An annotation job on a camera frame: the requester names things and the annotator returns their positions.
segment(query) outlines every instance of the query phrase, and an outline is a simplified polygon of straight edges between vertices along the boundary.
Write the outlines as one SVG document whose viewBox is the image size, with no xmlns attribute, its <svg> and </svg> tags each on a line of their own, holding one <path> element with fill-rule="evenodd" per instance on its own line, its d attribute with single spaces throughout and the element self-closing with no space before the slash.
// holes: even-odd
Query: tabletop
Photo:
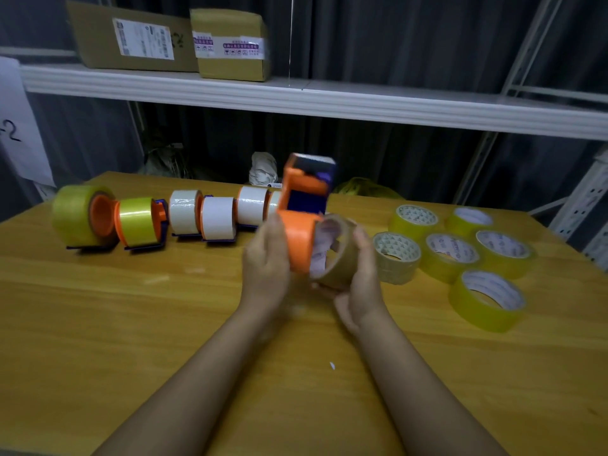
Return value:
<svg viewBox="0 0 608 456">
<path fill-rule="evenodd" d="M 105 173 L 117 198 L 239 185 Z M 332 194 L 328 211 L 384 231 L 402 201 Z M 420 204 L 447 218 L 454 206 Z M 391 315 L 458 399 L 513 455 L 608 448 L 608 278 L 528 214 L 486 210 L 538 252 L 515 283 L 527 314 L 504 334 L 456 314 L 449 286 L 416 270 L 382 284 Z M 238 304 L 236 245 L 178 243 L 132 255 L 66 250 L 50 204 L 0 224 L 0 448 L 88 454 L 158 389 Z M 246 367 L 209 454 L 399 454 L 399 436 L 331 304 L 296 278 L 288 320 Z"/>
</svg>

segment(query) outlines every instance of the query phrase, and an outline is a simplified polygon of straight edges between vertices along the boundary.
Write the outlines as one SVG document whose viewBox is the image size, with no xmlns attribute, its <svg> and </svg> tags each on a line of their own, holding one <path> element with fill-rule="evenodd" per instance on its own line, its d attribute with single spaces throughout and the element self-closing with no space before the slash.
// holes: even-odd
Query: hand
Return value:
<svg viewBox="0 0 608 456">
<path fill-rule="evenodd" d="M 289 253 L 283 221 L 273 214 L 243 252 L 241 312 L 272 318 L 289 289 Z"/>
<path fill-rule="evenodd" d="M 334 300 L 340 320 L 347 330 L 357 336 L 361 322 L 366 317 L 371 314 L 388 314 L 388 311 L 380 290 L 374 246 L 360 225 L 354 230 L 353 238 L 359 248 L 359 258 L 350 290 L 338 292 L 327 287 L 319 287 L 319 290 Z"/>
</svg>

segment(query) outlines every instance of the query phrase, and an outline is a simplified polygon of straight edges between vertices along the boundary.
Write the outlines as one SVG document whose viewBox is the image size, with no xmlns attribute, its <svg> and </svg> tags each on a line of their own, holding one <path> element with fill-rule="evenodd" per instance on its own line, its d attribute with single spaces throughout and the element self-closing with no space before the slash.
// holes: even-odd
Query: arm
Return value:
<svg viewBox="0 0 608 456">
<path fill-rule="evenodd" d="M 330 294 L 340 319 L 358 341 L 408 454 L 506 455 L 393 321 L 382 298 L 373 245 L 360 227 L 354 239 L 359 261 L 351 289 Z"/>
<path fill-rule="evenodd" d="M 238 309 L 94 454 L 201 454 L 239 372 L 288 286 L 285 230 L 280 220 L 270 218 L 243 253 Z"/>
</svg>

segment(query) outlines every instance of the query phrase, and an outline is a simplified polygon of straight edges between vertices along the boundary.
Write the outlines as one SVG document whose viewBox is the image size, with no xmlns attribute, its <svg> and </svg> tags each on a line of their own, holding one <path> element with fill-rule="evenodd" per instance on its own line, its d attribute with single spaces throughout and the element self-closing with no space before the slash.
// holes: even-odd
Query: forearm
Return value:
<svg viewBox="0 0 608 456">
<path fill-rule="evenodd" d="M 200 454 L 263 326 L 237 310 L 95 454 Z"/>
<path fill-rule="evenodd" d="M 408 454 L 506 455 L 441 382 L 384 310 L 361 322 L 361 353 Z"/>
</svg>

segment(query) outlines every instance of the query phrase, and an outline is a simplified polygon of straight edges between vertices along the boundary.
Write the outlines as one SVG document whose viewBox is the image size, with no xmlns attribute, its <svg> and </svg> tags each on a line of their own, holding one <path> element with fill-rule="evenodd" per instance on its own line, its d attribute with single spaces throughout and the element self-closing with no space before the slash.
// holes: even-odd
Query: person's left hand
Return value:
<svg viewBox="0 0 608 456">
<path fill-rule="evenodd" d="M 273 214 L 258 228 L 243 252 L 239 310 L 272 318 L 285 299 L 290 279 L 285 226 Z"/>
</svg>

